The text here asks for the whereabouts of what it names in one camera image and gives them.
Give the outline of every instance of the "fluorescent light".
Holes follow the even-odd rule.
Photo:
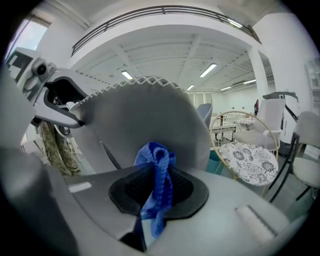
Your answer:
[[[242,25],[241,25],[240,23],[238,23],[238,22],[236,22],[236,21],[234,21],[234,20],[232,20],[232,19],[230,19],[230,18],[228,18],[228,21],[229,21],[229,23],[230,23],[231,25],[234,25],[234,26],[238,27],[239,29],[242,28]]]
[[[125,70],[122,71],[121,74],[124,75],[124,76],[125,76],[126,78],[128,78],[129,80],[130,80],[130,79],[133,79],[133,77],[132,77],[127,71],[125,71]]]
[[[224,90],[230,89],[230,88],[231,88],[231,86],[228,86],[228,87],[226,87],[226,88],[221,89],[220,91],[224,91]]]
[[[217,64],[211,64],[201,75],[200,77],[203,78],[206,74],[208,74],[211,70],[214,69],[214,67],[216,67]]]
[[[246,85],[246,84],[253,83],[253,82],[255,82],[255,81],[256,81],[256,79],[253,79],[253,80],[250,80],[250,81],[246,81],[246,82],[244,82],[243,84]]]

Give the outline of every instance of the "floor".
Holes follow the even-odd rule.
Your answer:
[[[285,158],[279,155],[278,157],[279,169],[282,167],[284,162],[285,162]],[[267,201],[269,201],[277,191],[278,187],[281,184],[281,181],[283,180],[288,170],[288,166],[289,165],[287,164],[281,176],[278,178],[278,180],[274,184],[274,186],[270,190],[267,190],[268,192],[264,196],[264,198]],[[228,177],[230,179],[233,178],[232,173],[226,168],[223,169],[221,175]],[[250,185],[242,181],[241,179],[238,179],[237,181],[242,183],[244,186],[248,187],[255,193],[257,193],[258,195],[261,195],[263,191],[263,187],[261,186]],[[275,198],[272,204],[275,207],[277,207],[280,211],[282,211],[288,217],[288,219],[292,222],[299,216],[306,214],[314,202],[312,198],[312,189],[310,189],[299,201],[296,201],[296,198],[306,188],[307,186],[302,184],[299,180],[297,180],[297,178],[293,174],[289,174],[280,193]]]

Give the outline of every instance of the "blue towel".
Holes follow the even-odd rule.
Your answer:
[[[138,152],[134,165],[154,163],[154,189],[141,209],[141,219],[151,220],[151,234],[158,238],[164,230],[164,214],[172,207],[173,186],[168,165],[176,163],[176,154],[157,143],[149,142]]]

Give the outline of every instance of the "white pillar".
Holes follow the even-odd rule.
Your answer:
[[[258,50],[252,47],[247,52],[251,60],[256,79],[256,90],[260,105],[263,100],[262,96],[269,93],[266,71]]]

